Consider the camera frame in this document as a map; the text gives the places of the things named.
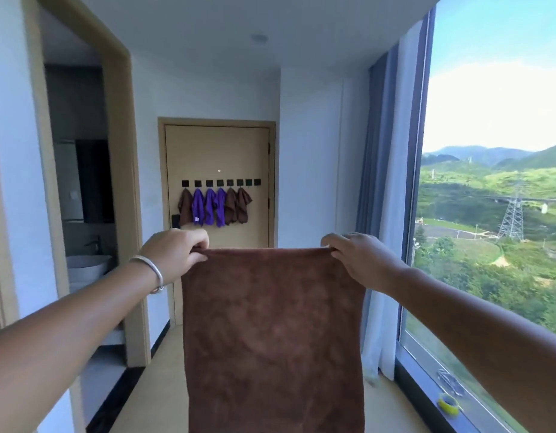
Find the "transmission tower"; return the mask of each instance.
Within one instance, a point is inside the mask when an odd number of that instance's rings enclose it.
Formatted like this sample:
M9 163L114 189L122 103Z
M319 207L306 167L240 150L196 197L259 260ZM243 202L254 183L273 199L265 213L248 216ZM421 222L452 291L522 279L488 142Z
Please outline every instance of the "transmission tower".
M524 240L523 234L523 201L517 190L508 203L506 213L498 230L498 237L510 237L513 240Z

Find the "door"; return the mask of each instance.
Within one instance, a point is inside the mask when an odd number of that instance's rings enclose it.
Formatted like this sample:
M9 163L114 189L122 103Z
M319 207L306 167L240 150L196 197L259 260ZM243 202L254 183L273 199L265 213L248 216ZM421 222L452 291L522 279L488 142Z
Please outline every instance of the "door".
M196 190L195 181L201 181L200 189L205 197L209 188L207 181L212 181L214 191L220 188L219 183L223 183L222 188L227 191L228 180L233 180L232 188L237 192L238 180L243 180L242 187L252 198L247 206L248 222L224 227L217 227L215 223L204 225L210 236L210 247L272 247L274 149L271 129L166 124L164 133L170 226L172 215L179 214L177 205L184 188L182 181L188 181L192 194ZM198 227L201 226L185 225L182 229ZM173 309L176 324L181 324L180 281L173 286Z

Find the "forearm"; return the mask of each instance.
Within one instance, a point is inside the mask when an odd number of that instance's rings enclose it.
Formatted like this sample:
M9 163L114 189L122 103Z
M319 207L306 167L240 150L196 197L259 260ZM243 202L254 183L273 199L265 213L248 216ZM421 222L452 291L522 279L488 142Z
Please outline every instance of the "forearm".
M34 431L108 332L155 287L143 263L126 266L0 332L0 433Z
M556 431L556 335L417 269L390 294L531 433Z

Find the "towel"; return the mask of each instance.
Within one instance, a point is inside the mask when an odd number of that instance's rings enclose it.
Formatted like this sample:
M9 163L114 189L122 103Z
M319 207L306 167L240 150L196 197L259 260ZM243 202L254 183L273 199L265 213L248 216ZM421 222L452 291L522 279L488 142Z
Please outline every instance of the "towel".
M223 188L218 188L214 199L214 209L216 210L216 226L221 228L226 224L224 217L224 203L226 203L226 192Z
M177 203L177 209L180 211L180 223L178 227L192 223L194 216L192 214L192 202L194 198L187 188L181 192L180 201Z
M365 289L321 249L209 249L182 277L189 433L363 433Z
M224 220L226 225L238 221L236 216L236 203L238 202L238 196L233 188L228 188L226 193L226 200L224 201Z
M206 218L204 219L204 223L206 225L213 225L214 224L214 201L216 200L216 192L208 188L206 191Z
M196 188L194 191L192 216L194 217L194 225L204 224L204 196L202 195L202 190L199 188Z
M252 202L252 198L248 193L246 193L245 189L240 187L238 189L238 202L236 203L236 216L238 218L238 222L246 223L248 221L248 211L246 206Z

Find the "white cloud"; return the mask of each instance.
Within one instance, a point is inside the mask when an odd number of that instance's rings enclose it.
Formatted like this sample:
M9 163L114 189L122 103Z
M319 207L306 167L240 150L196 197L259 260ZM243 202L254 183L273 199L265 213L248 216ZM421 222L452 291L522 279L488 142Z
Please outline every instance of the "white cloud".
M556 145L556 68L469 64L432 76L423 151L448 145Z

